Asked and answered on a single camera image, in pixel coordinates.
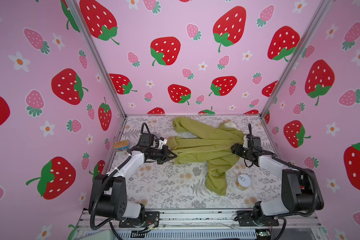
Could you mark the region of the small orange blue box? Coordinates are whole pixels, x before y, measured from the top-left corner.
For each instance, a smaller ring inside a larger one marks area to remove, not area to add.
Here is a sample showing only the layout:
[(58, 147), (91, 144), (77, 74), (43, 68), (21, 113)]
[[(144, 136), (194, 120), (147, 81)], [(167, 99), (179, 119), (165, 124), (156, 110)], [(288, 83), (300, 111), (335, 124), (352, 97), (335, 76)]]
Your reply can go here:
[(127, 149), (130, 148), (129, 146), (129, 141), (128, 140), (123, 140), (123, 141), (119, 141), (113, 144), (113, 148), (120, 152), (120, 151), (126, 151)]

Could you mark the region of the aluminium front rail frame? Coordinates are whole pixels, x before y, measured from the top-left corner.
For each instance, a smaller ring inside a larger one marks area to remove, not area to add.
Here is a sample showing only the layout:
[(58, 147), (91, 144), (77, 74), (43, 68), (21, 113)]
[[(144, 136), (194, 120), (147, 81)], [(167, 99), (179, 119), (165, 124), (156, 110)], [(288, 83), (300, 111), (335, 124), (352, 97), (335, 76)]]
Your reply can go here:
[(70, 235), (71, 240), (328, 240), (327, 231), (316, 215), (273, 220), (257, 226), (244, 226), (234, 220), (237, 209), (157, 209), (158, 225), (148, 233), (142, 228), (120, 228), (114, 221), (91, 230), (90, 215), (84, 211)]

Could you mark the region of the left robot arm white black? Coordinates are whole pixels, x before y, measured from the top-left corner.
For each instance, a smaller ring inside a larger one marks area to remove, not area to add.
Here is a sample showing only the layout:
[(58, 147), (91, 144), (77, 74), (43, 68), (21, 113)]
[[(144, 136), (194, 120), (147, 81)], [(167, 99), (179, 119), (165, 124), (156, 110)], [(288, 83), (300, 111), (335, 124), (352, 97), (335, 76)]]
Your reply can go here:
[(142, 124), (138, 143), (127, 152), (128, 157), (124, 162), (93, 180), (89, 203), (92, 230), (98, 230), (114, 220), (147, 229), (153, 228), (158, 222), (149, 220), (144, 204), (128, 201), (127, 180), (144, 163), (162, 165), (177, 155), (169, 150), (166, 139), (150, 132), (147, 123)]

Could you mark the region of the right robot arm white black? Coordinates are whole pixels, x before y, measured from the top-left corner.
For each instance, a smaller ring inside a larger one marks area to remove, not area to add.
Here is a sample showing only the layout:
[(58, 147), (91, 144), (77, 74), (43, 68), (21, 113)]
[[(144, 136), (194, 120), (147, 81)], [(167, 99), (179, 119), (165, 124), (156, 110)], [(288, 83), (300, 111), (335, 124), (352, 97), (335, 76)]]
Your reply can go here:
[(249, 134), (243, 144), (231, 147), (233, 154), (266, 169), (281, 179), (281, 194), (268, 201), (255, 203), (252, 211), (238, 211), (235, 221), (240, 225), (254, 223), (266, 225), (282, 217), (309, 217), (324, 207), (324, 200), (316, 175), (279, 159), (275, 153), (261, 147), (261, 139)]

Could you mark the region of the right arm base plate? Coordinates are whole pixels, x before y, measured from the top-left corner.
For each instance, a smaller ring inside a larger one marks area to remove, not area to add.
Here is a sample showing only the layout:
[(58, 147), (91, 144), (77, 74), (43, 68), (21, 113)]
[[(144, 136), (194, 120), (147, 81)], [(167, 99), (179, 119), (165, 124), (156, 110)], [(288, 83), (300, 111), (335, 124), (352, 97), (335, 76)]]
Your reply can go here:
[(237, 211), (234, 221), (239, 222), (241, 227), (277, 227), (279, 221), (274, 216), (263, 216), (255, 211)]

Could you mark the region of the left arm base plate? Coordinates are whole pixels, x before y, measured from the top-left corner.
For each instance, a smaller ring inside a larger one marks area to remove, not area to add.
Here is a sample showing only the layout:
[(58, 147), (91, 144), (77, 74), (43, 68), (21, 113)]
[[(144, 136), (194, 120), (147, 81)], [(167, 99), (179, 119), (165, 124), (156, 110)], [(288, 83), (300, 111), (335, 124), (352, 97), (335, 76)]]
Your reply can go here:
[(119, 228), (147, 228), (157, 227), (160, 221), (160, 212), (148, 211), (141, 213), (136, 219), (126, 218), (119, 221)]

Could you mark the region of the green zip-up jacket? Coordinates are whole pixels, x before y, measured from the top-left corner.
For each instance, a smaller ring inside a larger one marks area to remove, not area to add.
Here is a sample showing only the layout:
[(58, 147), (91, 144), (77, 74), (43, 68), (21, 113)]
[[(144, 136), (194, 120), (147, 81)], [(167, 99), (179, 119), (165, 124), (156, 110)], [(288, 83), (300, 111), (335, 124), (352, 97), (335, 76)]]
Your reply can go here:
[(240, 159), (232, 153), (231, 147), (235, 144), (242, 145), (246, 134), (241, 130), (226, 127), (224, 123), (215, 128), (187, 117), (175, 118), (173, 127), (177, 133), (188, 132), (195, 135), (194, 138), (176, 136), (168, 140), (168, 147), (177, 155), (174, 163), (180, 165), (206, 162), (206, 188), (224, 196), (227, 192), (226, 172)]

